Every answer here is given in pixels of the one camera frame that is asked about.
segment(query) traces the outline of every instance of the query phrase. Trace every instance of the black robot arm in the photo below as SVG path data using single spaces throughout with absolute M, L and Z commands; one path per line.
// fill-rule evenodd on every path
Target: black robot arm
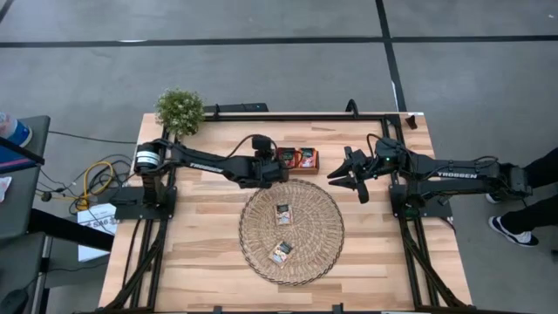
M 263 135 L 250 137 L 255 150 L 254 156 L 223 157 L 196 151 L 163 139 L 139 145 L 133 170 L 143 180 L 145 189 L 143 202 L 155 204 L 165 201 L 165 194 L 161 193 L 164 188 L 161 177 L 176 167 L 191 167 L 222 174 L 229 181 L 238 183 L 240 188 L 271 188 L 273 182 L 288 180 L 289 170 L 284 162 L 276 157 L 271 147 L 275 142 Z M 171 151 L 170 159 L 160 160 L 162 149 Z
M 338 178 L 330 181 L 331 185 L 356 189 L 360 202 L 366 203 L 368 190 L 364 181 L 394 173 L 406 180 L 407 201 L 416 207 L 423 207 L 436 195 L 494 193 L 502 199 L 521 199 L 531 194 L 525 171 L 515 165 L 500 164 L 494 157 L 434 160 L 415 154 L 402 143 L 388 138 L 378 138 L 376 155 L 371 157 L 360 149 L 353 152 L 346 147 L 343 165 L 328 178 Z M 428 181 L 432 177 L 448 180 Z

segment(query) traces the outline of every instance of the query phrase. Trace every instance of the woven basket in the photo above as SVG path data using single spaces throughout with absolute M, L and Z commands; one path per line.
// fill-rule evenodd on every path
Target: woven basket
M 276 225 L 276 206 L 289 204 L 293 223 Z M 343 218 L 330 195 L 302 180 L 261 189 L 246 203 L 240 243 L 248 265 L 272 283 L 300 285 L 325 275 L 341 254 Z M 269 259 L 281 241 L 293 247 L 283 268 Z

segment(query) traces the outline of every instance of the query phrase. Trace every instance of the wooden tabletop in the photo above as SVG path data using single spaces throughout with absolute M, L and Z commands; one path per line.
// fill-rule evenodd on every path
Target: wooden tabletop
M 416 130 L 403 125 L 405 143 L 414 152 L 433 157 L 425 117 L 417 116 L 417 124 Z M 157 139 L 161 133 L 162 127 L 155 123 L 153 114 L 144 115 L 138 142 Z M 323 278 L 299 287 L 279 286 L 260 278 L 246 264 L 238 243 L 239 216 L 255 190 L 239 189 L 218 174 L 181 168 L 176 181 L 179 198 L 167 233 L 155 309 L 210 311 L 221 305 L 225 311 L 329 311 L 333 304 L 344 303 L 347 311 L 412 310 L 403 243 L 387 192 L 389 176 L 366 182 L 370 192 L 366 204 L 358 202 L 357 192 L 330 186 L 326 178 L 343 162 L 344 146 L 368 153 L 365 135 L 381 135 L 380 123 L 207 122 L 195 136 L 183 138 L 182 143 L 226 155 L 252 133 L 271 137 L 279 147 L 314 147 L 319 151 L 318 175 L 292 177 L 317 184 L 337 202 L 345 226 L 343 252 L 337 264 Z M 237 152 L 253 153 L 249 143 Z M 139 179 L 132 184 L 140 185 Z M 118 226 L 99 306 L 111 302 L 121 288 L 135 222 Z M 438 218 L 425 218 L 423 223 L 432 266 L 458 298 L 470 303 L 453 231 Z M 133 249 L 133 267 L 140 251 L 142 228 L 143 222 Z M 423 302 L 427 303 L 425 279 L 418 265 L 417 269 Z M 144 278 L 140 305 L 146 303 L 149 277 Z

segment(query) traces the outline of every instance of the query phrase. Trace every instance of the person's leg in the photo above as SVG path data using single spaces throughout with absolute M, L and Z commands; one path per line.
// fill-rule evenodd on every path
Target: person's leg
M 522 210 L 509 212 L 502 217 L 490 217 L 488 224 L 509 241 L 524 247 L 533 247 L 539 240 L 531 234 L 537 227 L 558 223 L 558 195 L 538 201 Z
M 537 227 L 558 224 L 558 195 L 503 215 L 501 224 L 516 235 L 524 231 L 532 231 Z
M 531 188 L 546 186 L 558 182 L 558 147 L 544 157 L 526 166 L 527 182 Z

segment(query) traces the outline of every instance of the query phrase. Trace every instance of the gray floor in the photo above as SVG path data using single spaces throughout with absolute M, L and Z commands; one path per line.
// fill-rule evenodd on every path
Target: gray floor
M 554 0 L 387 0 L 393 36 L 558 34 Z M 0 41 L 379 36 L 373 0 L 16 0 Z M 425 112 L 439 158 L 484 154 L 526 165 L 558 146 L 558 42 L 395 44 L 409 111 Z M 0 49 L 0 110 L 48 114 L 51 129 L 133 140 L 165 88 L 209 104 L 266 102 L 272 111 L 394 111 L 382 44 Z M 44 170 L 70 181 L 93 161 L 133 147 L 52 135 Z M 554 188 L 536 191 L 527 202 Z M 494 234 L 487 217 L 521 208 L 481 196 L 452 201 L 473 301 L 480 308 L 555 313 L 557 228 L 536 249 Z M 41 203 L 67 215 L 65 203 Z M 102 278 L 52 291 L 50 313 L 92 310 Z

